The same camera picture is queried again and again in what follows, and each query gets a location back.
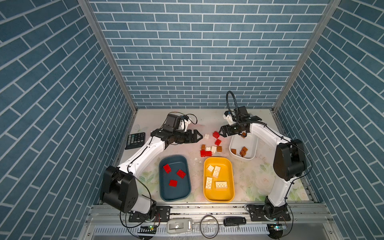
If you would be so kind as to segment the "red lego cube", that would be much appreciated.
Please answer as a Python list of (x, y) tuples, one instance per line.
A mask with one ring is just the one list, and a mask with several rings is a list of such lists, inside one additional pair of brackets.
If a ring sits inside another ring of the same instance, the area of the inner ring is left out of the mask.
[(216, 139), (219, 139), (220, 138), (220, 134), (218, 132), (214, 132), (213, 133), (213, 137), (216, 138)]
[(215, 141), (215, 145), (216, 145), (216, 146), (219, 146), (219, 145), (221, 144), (221, 142), (222, 142), (221, 140), (217, 139), (217, 140)]

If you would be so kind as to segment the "white lego top small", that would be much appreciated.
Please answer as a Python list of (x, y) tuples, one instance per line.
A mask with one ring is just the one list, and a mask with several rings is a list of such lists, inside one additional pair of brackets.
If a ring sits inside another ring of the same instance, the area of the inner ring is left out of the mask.
[(207, 168), (207, 170), (211, 173), (214, 171), (214, 169), (215, 169), (215, 167), (213, 167), (212, 165), (209, 165)]

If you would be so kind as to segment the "red lego brick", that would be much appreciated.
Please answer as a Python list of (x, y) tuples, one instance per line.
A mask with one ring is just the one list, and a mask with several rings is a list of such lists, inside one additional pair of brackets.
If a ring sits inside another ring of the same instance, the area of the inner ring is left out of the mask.
[(184, 179), (184, 177), (187, 175), (184, 171), (182, 170), (178, 170), (177, 171), (177, 175), (181, 178), (181, 179)]
[(177, 187), (177, 185), (178, 185), (178, 181), (176, 181), (176, 180), (170, 180), (169, 181), (169, 186), (170, 187)]
[(169, 174), (169, 173), (172, 172), (172, 169), (171, 169), (170, 165), (168, 165), (168, 164), (164, 165), (164, 166), (163, 166), (163, 169), (165, 170), (165, 172), (166, 172), (167, 174)]

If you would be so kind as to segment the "long white lego brick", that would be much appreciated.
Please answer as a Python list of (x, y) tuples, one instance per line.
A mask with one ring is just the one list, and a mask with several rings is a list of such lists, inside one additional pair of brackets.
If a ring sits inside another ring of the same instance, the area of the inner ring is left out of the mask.
[(218, 178), (220, 174), (221, 167), (215, 166), (214, 171), (213, 171), (213, 178)]

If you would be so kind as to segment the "long white lego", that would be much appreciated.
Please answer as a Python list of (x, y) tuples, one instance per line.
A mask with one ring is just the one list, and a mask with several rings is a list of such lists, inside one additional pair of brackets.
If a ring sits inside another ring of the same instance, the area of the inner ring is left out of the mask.
[(215, 188), (217, 190), (219, 190), (219, 189), (227, 189), (228, 188), (228, 182), (226, 182), (226, 181), (216, 181), (215, 182)]

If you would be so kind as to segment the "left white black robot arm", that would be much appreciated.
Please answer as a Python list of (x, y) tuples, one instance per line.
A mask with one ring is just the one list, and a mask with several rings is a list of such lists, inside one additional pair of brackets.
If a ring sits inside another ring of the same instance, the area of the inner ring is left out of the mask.
[(203, 139), (198, 130), (190, 130), (188, 117), (172, 112), (162, 126), (151, 132), (149, 140), (128, 160), (109, 166), (103, 175), (100, 200), (122, 213), (136, 212), (153, 218), (156, 201), (140, 196), (137, 188), (143, 170), (171, 144), (193, 144)]

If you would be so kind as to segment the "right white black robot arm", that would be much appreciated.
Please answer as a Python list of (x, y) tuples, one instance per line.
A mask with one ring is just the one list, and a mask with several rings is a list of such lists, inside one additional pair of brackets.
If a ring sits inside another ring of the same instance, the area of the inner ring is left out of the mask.
[(251, 116), (245, 106), (239, 107), (232, 91), (226, 93), (228, 110), (223, 118), (228, 122), (219, 130), (219, 135), (231, 136), (231, 143), (237, 139), (262, 140), (275, 150), (273, 168), (277, 175), (272, 191), (267, 195), (263, 206), (266, 219), (274, 221), (288, 214), (288, 195), (296, 180), (304, 176), (307, 169), (307, 158), (301, 140), (292, 140), (281, 135), (258, 116)]

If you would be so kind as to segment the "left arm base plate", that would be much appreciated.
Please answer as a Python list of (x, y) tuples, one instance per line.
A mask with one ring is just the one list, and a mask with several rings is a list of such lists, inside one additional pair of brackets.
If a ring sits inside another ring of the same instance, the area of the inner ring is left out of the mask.
[(170, 206), (156, 206), (152, 207), (146, 214), (138, 211), (131, 212), (129, 215), (130, 223), (141, 223), (141, 222), (168, 222), (170, 219), (171, 207)]

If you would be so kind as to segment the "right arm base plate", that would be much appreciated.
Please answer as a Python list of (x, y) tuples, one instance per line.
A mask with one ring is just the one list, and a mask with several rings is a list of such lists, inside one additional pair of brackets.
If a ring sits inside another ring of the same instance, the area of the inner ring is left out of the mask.
[(277, 220), (290, 221), (291, 215), (286, 205), (274, 207), (272, 205), (246, 205), (252, 222), (275, 222)]

